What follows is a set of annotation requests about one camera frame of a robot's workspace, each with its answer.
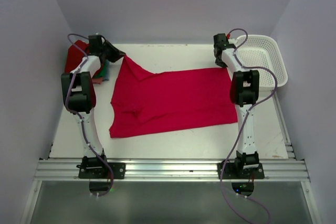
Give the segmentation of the pink red t shirt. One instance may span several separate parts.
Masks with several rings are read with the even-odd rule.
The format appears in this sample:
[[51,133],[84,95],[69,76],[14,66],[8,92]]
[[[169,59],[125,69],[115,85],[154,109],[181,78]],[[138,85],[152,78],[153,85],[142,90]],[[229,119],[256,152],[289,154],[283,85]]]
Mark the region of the pink red t shirt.
[[237,122],[224,68],[151,73],[125,57],[111,105],[111,138],[187,130]]

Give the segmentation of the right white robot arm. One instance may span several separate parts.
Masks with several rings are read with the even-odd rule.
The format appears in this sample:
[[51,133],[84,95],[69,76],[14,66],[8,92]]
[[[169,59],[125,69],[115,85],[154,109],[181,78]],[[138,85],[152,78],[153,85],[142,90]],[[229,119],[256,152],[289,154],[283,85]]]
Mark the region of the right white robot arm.
[[226,34],[217,34],[214,40],[215,63],[232,73],[229,91],[238,118],[236,158],[232,167],[236,176],[246,178],[259,166],[254,135],[254,107],[259,97],[259,71],[246,68],[238,59],[236,46]]

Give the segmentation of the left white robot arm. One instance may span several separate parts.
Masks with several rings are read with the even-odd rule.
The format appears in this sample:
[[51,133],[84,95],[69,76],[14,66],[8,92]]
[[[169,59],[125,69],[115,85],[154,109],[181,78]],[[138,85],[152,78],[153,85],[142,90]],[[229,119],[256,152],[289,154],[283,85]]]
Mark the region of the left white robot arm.
[[[86,38],[89,45],[86,49],[80,48],[71,40],[72,36]],[[62,97],[65,109],[71,113],[79,127],[83,145],[83,159],[94,161],[90,171],[97,178],[104,178],[109,172],[104,149],[99,141],[94,109],[97,99],[92,78],[103,65],[116,62],[125,56],[125,52],[113,46],[100,34],[84,37],[78,34],[69,34],[69,42],[81,54],[79,63],[69,72],[61,75]]]

